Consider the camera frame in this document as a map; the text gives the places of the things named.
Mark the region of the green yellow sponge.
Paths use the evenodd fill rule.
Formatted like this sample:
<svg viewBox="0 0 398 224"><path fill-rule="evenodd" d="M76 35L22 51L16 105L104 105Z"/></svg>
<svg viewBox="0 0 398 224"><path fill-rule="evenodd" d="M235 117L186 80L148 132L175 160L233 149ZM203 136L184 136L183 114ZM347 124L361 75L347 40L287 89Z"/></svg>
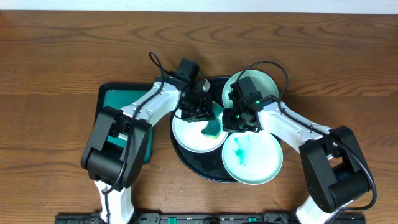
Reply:
<svg viewBox="0 0 398 224"><path fill-rule="evenodd" d="M201 130L202 135L209 138L218 138L221 132L221 125L218 120L210 120Z"/></svg>

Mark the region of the white plate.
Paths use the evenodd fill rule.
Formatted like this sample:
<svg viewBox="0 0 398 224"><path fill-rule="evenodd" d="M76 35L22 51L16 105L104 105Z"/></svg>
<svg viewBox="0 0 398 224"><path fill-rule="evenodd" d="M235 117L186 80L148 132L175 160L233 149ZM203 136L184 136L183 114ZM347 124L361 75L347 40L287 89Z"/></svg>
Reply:
<svg viewBox="0 0 398 224"><path fill-rule="evenodd" d="M221 125L221 132L218 138L209 138L202 135L201 130L209 121L189 123L175 116L172 118L172 136L183 148L190 152L207 153L219 148L228 137L228 132L223 131L221 124L223 107L213 102L213 111L215 113L215 120L218 120ZM180 117L181 110L177 110L175 114Z"/></svg>

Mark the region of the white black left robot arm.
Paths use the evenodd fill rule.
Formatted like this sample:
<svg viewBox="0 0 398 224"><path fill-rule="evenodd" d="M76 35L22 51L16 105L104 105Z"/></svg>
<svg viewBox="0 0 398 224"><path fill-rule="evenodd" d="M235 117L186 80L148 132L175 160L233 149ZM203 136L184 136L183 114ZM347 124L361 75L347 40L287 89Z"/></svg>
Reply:
<svg viewBox="0 0 398 224"><path fill-rule="evenodd" d="M144 164L153 126L181 110L184 121L214 119L210 83L156 79L137 101L120 109L101 108L81 157L81 166L97 186L100 223L129 223L134 216L132 185Z"/></svg>

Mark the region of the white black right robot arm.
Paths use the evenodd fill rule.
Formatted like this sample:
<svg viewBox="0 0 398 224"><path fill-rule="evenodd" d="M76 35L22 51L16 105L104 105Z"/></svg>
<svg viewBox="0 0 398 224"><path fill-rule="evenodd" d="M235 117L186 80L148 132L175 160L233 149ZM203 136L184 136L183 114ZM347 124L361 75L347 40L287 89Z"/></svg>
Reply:
<svg viewBox="0 0 398 224"><path fill-rule="evenodd" d="M264 184L282 166L284 141L299 154L309 197L295 212L299 223L329 223L376 186L350 128L313 123L271 96L223 111L222 160L239 182Z"/></svg>

